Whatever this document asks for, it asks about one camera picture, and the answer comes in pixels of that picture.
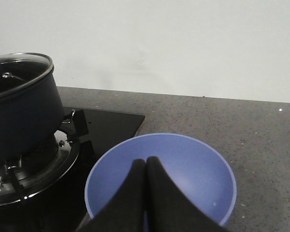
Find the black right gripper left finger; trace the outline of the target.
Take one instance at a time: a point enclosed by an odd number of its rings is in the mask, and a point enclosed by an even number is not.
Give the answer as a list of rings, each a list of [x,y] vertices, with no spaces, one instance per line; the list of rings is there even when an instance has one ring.
[[[118,191],[81,232],[142,232],[146,164],[135,159]]]

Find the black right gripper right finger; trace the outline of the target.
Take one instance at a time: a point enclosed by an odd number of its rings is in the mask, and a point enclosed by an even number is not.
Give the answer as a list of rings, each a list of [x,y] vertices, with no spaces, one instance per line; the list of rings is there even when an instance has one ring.
[[[196,207],[170,178],[160,159],[146,158],[147,226],[150,232],[226,232]]]

